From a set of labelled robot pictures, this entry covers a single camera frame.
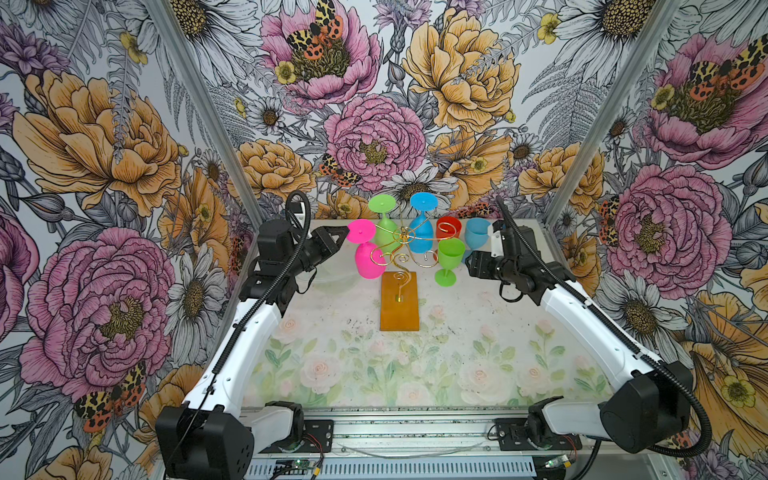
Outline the pink wine glass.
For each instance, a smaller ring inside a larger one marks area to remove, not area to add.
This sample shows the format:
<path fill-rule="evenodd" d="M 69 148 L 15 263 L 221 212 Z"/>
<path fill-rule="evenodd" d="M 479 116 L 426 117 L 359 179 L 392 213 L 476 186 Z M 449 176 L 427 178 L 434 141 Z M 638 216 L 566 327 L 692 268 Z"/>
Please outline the pink wine glass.
<path fill-rule="evenodd" d="M 367 219 L 349 223 L 347 239 L 357 245 L 354 261 L 358 274 L 368 280 L 381 277 L 386 271 L 385 260 L 378 246 L 373 242 L 377 233 L 376 225 Z"/>

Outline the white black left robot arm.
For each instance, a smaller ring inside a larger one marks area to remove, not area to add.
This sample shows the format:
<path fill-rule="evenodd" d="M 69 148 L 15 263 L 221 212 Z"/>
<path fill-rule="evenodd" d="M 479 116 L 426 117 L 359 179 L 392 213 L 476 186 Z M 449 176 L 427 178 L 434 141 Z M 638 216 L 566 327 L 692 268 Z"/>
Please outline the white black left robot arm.
<path fill-rule="evenodd" d="M 155 432 L 166 479 L 242 479 L 254 455 L 304 441 L 300 404 L 273 401 L 241 417 L 245 387 L 292 298 L 296 278 L 314 272 L 342 247 L 347 226 L 310 228 L 275 219 L 256 238 L 231 325 L 197 384 L 178 406 L 158 415 Z"/>

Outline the light blue wine glass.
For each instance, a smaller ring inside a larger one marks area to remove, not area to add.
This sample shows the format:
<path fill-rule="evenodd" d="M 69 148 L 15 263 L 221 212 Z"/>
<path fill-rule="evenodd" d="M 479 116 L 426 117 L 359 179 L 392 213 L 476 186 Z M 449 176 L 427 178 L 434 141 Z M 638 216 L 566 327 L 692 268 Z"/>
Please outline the light blue wine glass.
<path fill-rule="evenodd" d="M 488 241 L 491 223 L 483 218 L 472 218 L 465 223 L 464 241 L 470 251 L 479 250 Z"/>

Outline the red wine glass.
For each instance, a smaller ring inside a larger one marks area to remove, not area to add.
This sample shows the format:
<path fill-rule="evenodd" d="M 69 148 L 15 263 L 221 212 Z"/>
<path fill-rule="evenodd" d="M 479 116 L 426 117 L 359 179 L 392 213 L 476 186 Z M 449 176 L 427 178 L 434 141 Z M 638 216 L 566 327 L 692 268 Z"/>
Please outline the red wine glass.
<path fill-rule="evenodd" d="M 459 238 L 461 235 L 463 224 L 462 222 L 453 216 L 444 216 L 436 221 L 435 235 L 440 241 Z"/>

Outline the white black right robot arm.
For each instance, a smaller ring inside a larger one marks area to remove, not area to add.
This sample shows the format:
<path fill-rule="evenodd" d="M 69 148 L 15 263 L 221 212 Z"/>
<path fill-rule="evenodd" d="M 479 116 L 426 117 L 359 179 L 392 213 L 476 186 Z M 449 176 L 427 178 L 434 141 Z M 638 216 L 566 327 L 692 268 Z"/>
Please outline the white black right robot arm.
<path fill-rule="evenodd" d="M 530 406 L 525 428 L 533 444 L 578 435 L 639 453 L 659 451 L 664 441 L 688 429 L 695 411 L 693 378 L 681 362 L 665 362 L 626 334 L 566 265 L 541 257 L 529 228 L 496 231 L 491 245 L 490 251 L 468 255 L 469 275 L 514 286 L 521 297 L 557 319 L 591 353 L 612 390 L 599 402 L 556 395 Z"/>

